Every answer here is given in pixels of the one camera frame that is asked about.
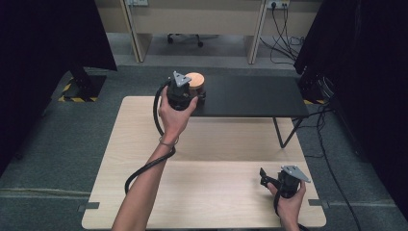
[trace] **wall outlet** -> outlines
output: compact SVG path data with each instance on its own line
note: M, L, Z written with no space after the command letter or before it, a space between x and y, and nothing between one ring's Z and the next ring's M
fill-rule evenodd
M268 1L268 9L273 9L272 4L275 3L276 10L284 10L289 7L290 0L269 0Z
M137 6L137 7L147 7L149 6L148 0L126 0L129 6Z

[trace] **hand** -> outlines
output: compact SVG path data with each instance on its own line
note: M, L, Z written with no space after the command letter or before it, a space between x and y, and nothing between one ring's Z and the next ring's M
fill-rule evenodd
M271 183L268 183L268 189L273 195L276 195L278 191ZM305 182L300 181L300 188L293 197L279 198L277 210L279 217L282 219L283 226L285 227L286 230L298 230L297 220L299 217L299 211L305 193L306 193Z
M168 104L167 88L162 91L162 105L159 108L159 116L165 127L162 142L175 143L180 134L186 129L191 113L195 110L198 97L191 100L189 107L184 111L176 111Z

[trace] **metal table leg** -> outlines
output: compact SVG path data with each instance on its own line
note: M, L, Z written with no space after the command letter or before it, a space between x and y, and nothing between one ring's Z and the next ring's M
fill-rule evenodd
M273 118L273 123L275 124L275 128L276 128L276 133L278 134L278 139L279 139L279 143L281 145L282 148L286 147L286 145L288 144L289 140L292 138L294 132L296 131L296 129L299 127L300 123L303 121L303 118L299 118L297 120L297 124L294 126L293 130L291 131L291 133L289 134L288 138L286 139L285 142L282 142L282 137L280 135L279 132L279 127L278 127L278 123L276 121L276 117Z

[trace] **black tabletop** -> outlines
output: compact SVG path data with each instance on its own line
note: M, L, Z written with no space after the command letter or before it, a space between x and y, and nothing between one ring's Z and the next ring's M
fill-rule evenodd
M207 97L192 116L308 117L294 78L205 76Z

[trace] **black curtain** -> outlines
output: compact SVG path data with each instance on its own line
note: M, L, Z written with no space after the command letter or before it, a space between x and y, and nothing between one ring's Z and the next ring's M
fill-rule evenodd
M406 9L407 1L323 1L294 66L305 90L332 80L346 127L408 218Z
M116 70L93 0L0 0L0 175L74 65Z

